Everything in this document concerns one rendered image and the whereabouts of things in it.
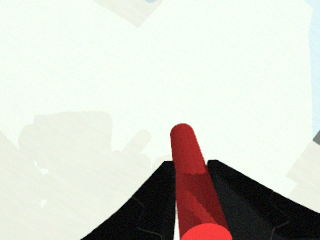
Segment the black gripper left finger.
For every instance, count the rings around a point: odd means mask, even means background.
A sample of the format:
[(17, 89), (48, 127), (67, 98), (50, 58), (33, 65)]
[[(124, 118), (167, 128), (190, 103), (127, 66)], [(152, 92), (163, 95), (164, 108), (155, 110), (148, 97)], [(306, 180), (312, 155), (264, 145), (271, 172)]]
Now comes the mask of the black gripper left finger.
[(164, 161), (109, 218), (80, 240), (174, 240), (176, 171)]

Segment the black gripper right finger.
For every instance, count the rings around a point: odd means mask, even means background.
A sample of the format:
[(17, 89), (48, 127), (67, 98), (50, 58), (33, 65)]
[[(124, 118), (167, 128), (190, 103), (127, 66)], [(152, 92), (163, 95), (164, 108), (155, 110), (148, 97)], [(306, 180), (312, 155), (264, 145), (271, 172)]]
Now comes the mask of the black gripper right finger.
[(232, 240), (320, 240), (320, 213), (217, 159), (207, 168)]

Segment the red peg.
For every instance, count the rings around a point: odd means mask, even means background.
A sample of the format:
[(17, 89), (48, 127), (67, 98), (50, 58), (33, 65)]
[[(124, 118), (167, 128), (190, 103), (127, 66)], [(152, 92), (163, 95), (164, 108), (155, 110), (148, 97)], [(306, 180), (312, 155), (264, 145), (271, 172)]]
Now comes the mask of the red peg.
[(170, 131), (176, 171), (180, 240), (232, 240), (193, 128), (176, 124)]

